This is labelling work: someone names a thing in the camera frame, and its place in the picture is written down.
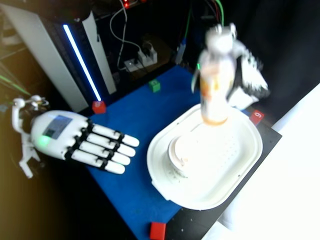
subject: red block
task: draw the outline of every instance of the red block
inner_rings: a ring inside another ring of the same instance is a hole
[[[258,125],[261,120],[264,118],[264,114],[258,110],[254,110],[254,112],[250,116],[251,122],[253,122],[254,125]]]
[[[151,240],[165,240],[166,224],[161,222],[152,222],[150,228]]]
[[[92,110],[95,114],[104,114],[107,110],[107,107],[104,101],[94,101],[92,103]]]

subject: red cable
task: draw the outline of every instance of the red cable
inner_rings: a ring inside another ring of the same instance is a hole
[[[216,20],[220,22],[220,12],[218,11],[218,6],[215,0],[212,0],[214,7],[215,7],[215,13],[216,13]]]

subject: green cable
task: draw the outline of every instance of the green cable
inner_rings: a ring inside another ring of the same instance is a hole
[[[18,89],[19,91],[21,91],[22,93],[31,96],[31,94],[29,92],[27,92],[26,90],[24,90],[22,87],[20,87],[19,85],[13,83],[12,81],[10,81],[9,79],[7,79],[6,77],[0,75],[0,79],[2,79],[3,81],[5,81],[6,83],[11,84],[13,87],[15,87],[16,89]]]
[[[191,17],[191,7],[189,9],[188,21],[186,22],[186,28],[185,28],[185,34],[184,34],[185,39],[187,38],[187,35],[188,35],[190,17]]]
[[[222,7],[220,0],[215,0],[215,1],[219,5],[220,11],[221,11],[221,25],[223,27],[225,25],[224,8]]]

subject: white tray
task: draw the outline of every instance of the white tray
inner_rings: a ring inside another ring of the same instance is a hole
[[[219,146],[212,156],[210,174],[182,177],[169,160],[169,143],[174,137],[193,131],[202,122],[198,104],[152,139],[146,158],[152,184],[160,194],[166,200],[194,210],[212,209],[222,204],[258,161],[263,149],[254,124],[241,111],[232,108],[227,125],[224,124],[230,131],[216,141]]]

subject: power strip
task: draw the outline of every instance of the power strip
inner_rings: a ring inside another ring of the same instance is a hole
[[[138,52],[138,58],[139,61],[135,63],[136,59],[132,58],[130,60],[127,60],[124,62],[126,66],[126,70],[130,73],[137,71],[137,70],[143,70],[144,67],[151,66],[153,64],[156,64],[158,62],[158,54],[157,52],[152,48],[150,50],[150,56],[145,55],[143,52]]]

